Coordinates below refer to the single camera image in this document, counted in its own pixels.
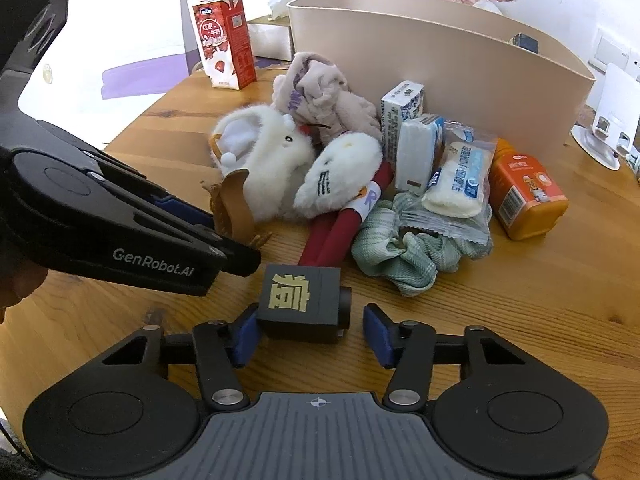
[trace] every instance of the beige storage bin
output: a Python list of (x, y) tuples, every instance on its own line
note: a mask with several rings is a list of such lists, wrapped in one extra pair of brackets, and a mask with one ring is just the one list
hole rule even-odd
[[(331, 59), (356, 94), (380, 106), (399, 82), (422, 83), (426, 111), (487, 128), (543, 162), (595, 82), (548, 34), (447, 0), (295, 0), (289, 15), (296, 51)], [(540, 54), (506, 43), (521, 32)]]

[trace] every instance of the white pom-pom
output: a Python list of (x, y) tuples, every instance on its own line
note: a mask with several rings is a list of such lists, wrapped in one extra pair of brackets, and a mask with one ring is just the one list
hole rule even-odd
[(293, 120), (289, 114), (282, 116), (284, 126), (287, 130), (293, 131), (296, 129), (296, 121)]
[(227, 167), (234, 165), (237, 161), (236, 156), (231, 152), (223, 153), (220, 157), (220, 164)]

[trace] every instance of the gold chinese character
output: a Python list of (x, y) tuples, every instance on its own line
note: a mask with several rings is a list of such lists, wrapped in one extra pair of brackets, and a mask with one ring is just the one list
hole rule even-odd
[(309, 301), (309, 282), (306, 276), (275, 275), (271, 285), (269, 308), (291, 308), (299, 312), (306, 312)]

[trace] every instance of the orange bottle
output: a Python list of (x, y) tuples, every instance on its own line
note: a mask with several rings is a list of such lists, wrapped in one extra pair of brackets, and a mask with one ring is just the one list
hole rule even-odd
[(512, 240), (551, 231), (569, 201), (535, 158), (498, 139), (489, 172), (489, 203)]

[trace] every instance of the stand base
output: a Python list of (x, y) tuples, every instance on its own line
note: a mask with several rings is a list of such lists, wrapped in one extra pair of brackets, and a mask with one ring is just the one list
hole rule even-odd
[(591, 130), (583, 128), (582, 126), (574, 126), (571, 134), (575, 142), (577, 142), (591, 158), (609, 170), (617, 171), (620, 169), (620, 161), (613, 155), (613, 150), (604, 142), (594, 137)]

